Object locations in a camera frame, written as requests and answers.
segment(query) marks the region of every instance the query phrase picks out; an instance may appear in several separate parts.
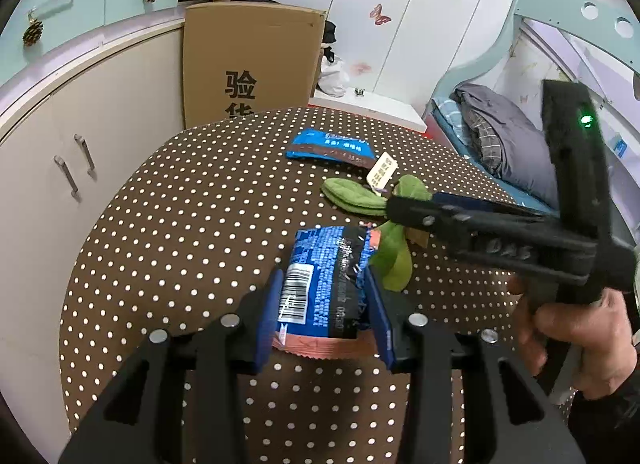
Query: polka dot tablecloth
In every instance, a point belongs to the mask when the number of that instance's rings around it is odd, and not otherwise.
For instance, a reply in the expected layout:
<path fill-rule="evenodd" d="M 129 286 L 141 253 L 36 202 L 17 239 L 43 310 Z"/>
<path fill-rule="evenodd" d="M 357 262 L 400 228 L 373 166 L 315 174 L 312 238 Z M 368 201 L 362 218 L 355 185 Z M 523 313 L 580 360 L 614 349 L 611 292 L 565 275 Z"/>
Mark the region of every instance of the polka dot tablecloth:
<path fill-rule="evenodd" d="M 70 428 L 79 424 L 122 361 L 153 329 L 179 335 L 236 309 L 286 265 L 298 229 L 359 224 L 321 193 L 322 180 L 364 180 L 361 168 L 285 157 L 304 128 L 359 137 L 432 191 L 513 202 L 454 152 L 401 127 L 322 108 L 219 121 L 172 137 L 122 187 L 78 256 L 60 321 L 60 368 Z M 503 271 L 457 263 L 436 239 L 411 244 L 404 290 L 453 330 L 493 328 L 512 345 Z M 462 462 L 464 404 L 454 382 L 453 463 Z M 394 463 L 408 376 L 376 354 L 322 361 L 273 351 L 263 372 L 240 380 L 252 463 Z M 185 385 L 183 462 L 195 462 L 190 430 L 197 390 Z"/>

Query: white shelf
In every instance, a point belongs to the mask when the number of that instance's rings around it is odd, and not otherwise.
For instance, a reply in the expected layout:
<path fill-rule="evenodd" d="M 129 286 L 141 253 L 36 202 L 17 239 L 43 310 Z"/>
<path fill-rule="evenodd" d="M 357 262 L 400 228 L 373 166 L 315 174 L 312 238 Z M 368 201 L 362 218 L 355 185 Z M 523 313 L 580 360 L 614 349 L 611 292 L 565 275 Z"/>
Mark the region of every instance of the white shelf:
<path fill-rule="evenodd" d="M 321 90 L 316 90 L 309 103 L 360 114 L 417 132 L 427 130 L 427 125 L 411 105 L 373 92 L 365 92 L 363 96 L 356 96 L 354 89 L 350 87 L 344 96 L 334 98 Z"/>

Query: white plastic bag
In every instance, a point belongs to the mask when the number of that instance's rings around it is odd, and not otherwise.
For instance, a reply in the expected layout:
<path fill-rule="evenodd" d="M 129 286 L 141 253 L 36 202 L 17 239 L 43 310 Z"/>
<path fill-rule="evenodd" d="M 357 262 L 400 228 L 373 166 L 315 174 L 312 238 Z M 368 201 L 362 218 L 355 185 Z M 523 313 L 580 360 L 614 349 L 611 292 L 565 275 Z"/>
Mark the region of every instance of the white plastic bag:
<path fill-rule="evenodd" d="M 320 90 L 336 98 L 344 96 L 347 92 L 345 86 L 349 83 L 349 75 L 345 68 L 344 60 L 338 56 L 335 56 L 332 62 L 329 62 L 326 56 L 323 56 L 318 78 Z"/>

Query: blue plaid pillow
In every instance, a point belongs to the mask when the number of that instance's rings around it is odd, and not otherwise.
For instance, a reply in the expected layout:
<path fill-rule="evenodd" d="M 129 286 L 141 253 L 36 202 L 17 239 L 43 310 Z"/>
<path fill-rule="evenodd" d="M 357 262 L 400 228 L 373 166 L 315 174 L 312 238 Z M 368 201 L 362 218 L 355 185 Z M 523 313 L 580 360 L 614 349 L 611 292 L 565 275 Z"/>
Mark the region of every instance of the blue plaid pillow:
<path fill-rule="evenodd" d="M 462 112 L 458 104 L 449 98 L 433 98 L 433 102 L 438 107 L 440 114 L 445 118 L 447 123 L 453 128 L 453 133 L 462 142 L 463 145 L 471 144 L 471 135 L 469 127 L 462 119 Z"/>

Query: red butterfly sticker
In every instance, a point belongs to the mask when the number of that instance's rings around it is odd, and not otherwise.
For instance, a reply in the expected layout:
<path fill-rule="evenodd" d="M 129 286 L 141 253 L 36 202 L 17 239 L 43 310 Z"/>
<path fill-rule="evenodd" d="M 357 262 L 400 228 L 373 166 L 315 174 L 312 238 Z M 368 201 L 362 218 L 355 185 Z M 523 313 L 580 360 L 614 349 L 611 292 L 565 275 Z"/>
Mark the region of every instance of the red butterfly sticker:
<path fill-rule="evenodd" d="M 371 13 L 369 13 L 369 17 L 372 19 L 376 19 L 376 25 L 381 26 L 382 24 L 386 24 L 387 22 L 391 22 L 391 17 L 385 17 L 382 14 L 382 4 L 378 4 Z"/>

